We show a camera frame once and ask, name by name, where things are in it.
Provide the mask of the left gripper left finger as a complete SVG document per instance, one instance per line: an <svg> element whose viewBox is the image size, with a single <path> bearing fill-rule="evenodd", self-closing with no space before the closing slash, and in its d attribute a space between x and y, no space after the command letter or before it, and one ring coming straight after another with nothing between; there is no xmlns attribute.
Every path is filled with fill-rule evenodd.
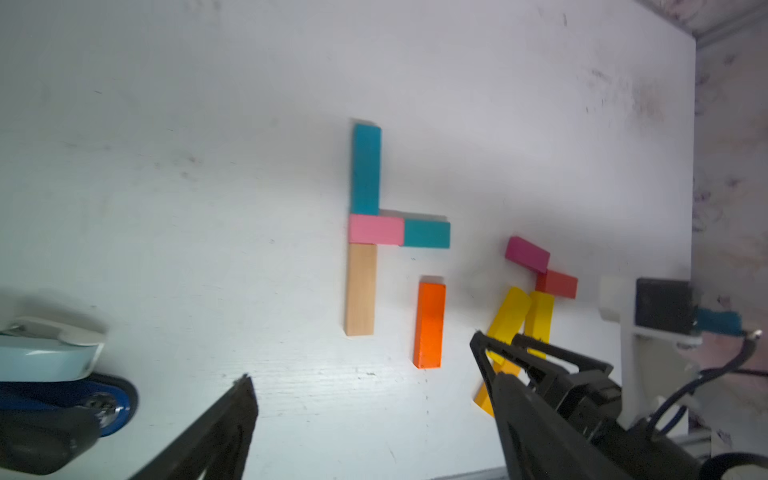
<svg viewBox="0 0 768 480"><path fill-rule="evenodd" d="M252 379L245 374L133 477L241 479L257 417Z"/></svg>

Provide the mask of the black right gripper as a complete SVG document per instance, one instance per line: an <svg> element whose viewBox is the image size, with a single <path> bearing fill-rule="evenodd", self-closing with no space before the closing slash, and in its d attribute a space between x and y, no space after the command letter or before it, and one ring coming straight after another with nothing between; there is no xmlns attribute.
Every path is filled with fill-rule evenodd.
<svg viewBox="0 0 768 480"><path fill-rule="evenodd" d="M526 372L533 372L535 386L544 382L539 387L539 394L545 403L587 441L604 437L621 413L621 387L608 377L612 366L606 362L523 334L517 334L507 345L476 331L469 346L489 396L494 395L497 372L491 366L488 352ZM533 355L530 349L574 365L579 372L569 373L564 367Z"/></svg>

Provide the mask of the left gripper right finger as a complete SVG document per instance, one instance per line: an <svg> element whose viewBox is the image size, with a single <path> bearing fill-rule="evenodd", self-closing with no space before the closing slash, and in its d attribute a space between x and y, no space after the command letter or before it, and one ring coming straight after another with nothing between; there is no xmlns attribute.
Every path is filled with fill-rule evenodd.
<svg viewBox="0 0 768 480"><path fill-rule="evenodd" d="M490 388L510 479L627 479L518 378L499 374Z"/></svg>

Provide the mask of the yellow block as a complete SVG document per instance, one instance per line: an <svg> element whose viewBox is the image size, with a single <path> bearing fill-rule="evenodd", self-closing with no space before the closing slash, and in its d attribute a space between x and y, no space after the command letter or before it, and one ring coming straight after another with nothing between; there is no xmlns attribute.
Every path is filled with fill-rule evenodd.
<svg viewBox="0 0 768 480"><path fill-rule="evenodd" d="M532 298L527 293L518 287L510 288L487 335L509 345L522 328L531 305Z"/></svg>
<svg viewBox="0 0 768 480"><path fill-rule="evenodd" d="M549 343L555 297L534 291L530 294L531 307L524 323L524 334L535 340Z"/></svg>

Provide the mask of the red block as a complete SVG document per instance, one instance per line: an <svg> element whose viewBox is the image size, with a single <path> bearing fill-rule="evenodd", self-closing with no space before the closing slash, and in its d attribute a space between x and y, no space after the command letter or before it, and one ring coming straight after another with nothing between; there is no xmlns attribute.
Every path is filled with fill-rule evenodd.
<svg viewBox="0 0 768 480"><path fill-rule="evenodd" d="M556 297L575 299L578 292L578 279L561 272L548 270L546 273L537 275L535 290Z"/></svg>

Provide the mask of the magenta block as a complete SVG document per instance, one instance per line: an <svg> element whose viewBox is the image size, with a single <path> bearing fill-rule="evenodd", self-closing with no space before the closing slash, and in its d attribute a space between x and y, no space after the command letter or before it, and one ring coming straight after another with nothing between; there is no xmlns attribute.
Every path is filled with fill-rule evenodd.
<svg viewBox="0 0 768 480"><path fill-rule="evenodd" d="M506 246L505 259L538 274L548 272L550 252L523 239L512 236Z"/></svg>

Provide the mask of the short teal block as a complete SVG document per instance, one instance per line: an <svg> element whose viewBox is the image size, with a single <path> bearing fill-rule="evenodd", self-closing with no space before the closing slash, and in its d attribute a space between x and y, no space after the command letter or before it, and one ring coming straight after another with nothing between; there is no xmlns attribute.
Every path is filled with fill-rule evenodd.
<svg viewBox="0 0 768 480"><path fill-rule="evenodd" d="M432 220L405 220L404 247L449 249L450 244L450 223Z"/></svg>

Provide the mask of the natural wood block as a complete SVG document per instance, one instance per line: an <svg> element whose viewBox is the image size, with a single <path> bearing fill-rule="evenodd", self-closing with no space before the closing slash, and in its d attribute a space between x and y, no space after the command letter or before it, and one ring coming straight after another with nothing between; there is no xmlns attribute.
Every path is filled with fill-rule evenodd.
<svg viewBox="0 0 768 480"><path fill-rule="evenodd" d="M374 333L377 254L376 245L349 245L345 306L347 336Z"/></svg>

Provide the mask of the pink block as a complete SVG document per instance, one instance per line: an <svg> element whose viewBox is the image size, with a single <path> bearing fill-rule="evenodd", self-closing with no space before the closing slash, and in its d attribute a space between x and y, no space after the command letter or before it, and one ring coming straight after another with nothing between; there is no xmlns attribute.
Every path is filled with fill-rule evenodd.
<svg viewBox="0 0 768 480"><path fill-rule="evenodd" d="M398 217L351 214L348 222L350 244L403 246L405 220Z"/></svg>

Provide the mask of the long teal block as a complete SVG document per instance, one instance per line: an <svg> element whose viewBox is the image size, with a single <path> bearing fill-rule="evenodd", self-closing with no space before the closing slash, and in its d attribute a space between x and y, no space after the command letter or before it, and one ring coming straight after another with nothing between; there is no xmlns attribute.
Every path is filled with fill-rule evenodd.
<svg viewBox="0 0 768 480"><path fill-rule="evenodd" d="M380 201L381 129L356 123L352 138L351 212L377 216Z"/></svg>

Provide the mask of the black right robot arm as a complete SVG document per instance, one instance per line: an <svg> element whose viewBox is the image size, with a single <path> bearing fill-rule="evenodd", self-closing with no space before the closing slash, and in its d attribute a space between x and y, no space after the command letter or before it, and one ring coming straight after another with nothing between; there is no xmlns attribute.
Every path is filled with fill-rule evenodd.
<svg viewBox="0 0 768 480"><path fill-rule="evenodd" d="M506 344L476 332L470 349L511 479L721 479L767 466L742 452L701 462L656 430L658 415L620 426L622 390L608 363L525 335Z"/></svg>

